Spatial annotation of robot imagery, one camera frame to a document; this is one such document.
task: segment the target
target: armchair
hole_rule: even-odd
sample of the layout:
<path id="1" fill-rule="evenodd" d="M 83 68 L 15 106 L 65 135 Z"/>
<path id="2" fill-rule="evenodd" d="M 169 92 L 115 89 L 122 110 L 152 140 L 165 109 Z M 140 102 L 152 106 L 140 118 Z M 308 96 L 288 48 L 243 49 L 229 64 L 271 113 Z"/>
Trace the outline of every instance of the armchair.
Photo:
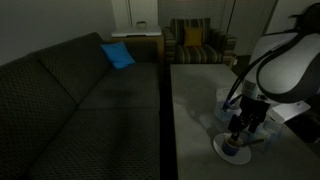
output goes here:
<path id="1" fill-rule="evenodd" d="M 186 27 L 201 28 L 200 45 L 186 44 L 190 35 Z M 163 29 L 165 38 L 165 70 L 170 64 L 220 64 L 229 65 L 235 57 L 236 38 L 210 28 L 210 18 L 172 19 L 170 27 Z"/>

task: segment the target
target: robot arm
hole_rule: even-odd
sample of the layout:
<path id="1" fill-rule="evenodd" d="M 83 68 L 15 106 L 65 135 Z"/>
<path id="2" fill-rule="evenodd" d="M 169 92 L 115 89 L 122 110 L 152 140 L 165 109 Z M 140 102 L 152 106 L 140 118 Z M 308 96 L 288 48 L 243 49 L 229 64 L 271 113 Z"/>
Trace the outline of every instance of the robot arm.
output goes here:
<path id="1" fill-rule="evenodd" d="M 229 124 L 234 140 L 246 127 L 254 132 L 264 121 L 267 111 L 268 115 L 279 119 L 285 110 L 284 114 L 292 118 L 310 107 L 302 105 L 304 100 L 319 93 L 320 34 L 263 36 L 254 49 L 250 64 L 253 68 L 245 73 L 243 80 L 242 113 L 234 115 Z"/>

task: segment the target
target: wooden side table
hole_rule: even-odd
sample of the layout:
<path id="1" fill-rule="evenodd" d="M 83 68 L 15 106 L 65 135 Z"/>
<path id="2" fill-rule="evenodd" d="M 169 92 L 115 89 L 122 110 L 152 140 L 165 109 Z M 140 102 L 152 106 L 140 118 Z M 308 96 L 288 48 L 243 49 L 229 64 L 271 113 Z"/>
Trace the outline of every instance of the wooden side table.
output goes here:
<path id="1" fill-rule="evenodd" d="M 152 41 L 157 43 L 160 82 L 164 79 L 164 37 L 160 26 L 146 29 L 124 28 L 112 33 L 112 42 L 141 42 Z"/>

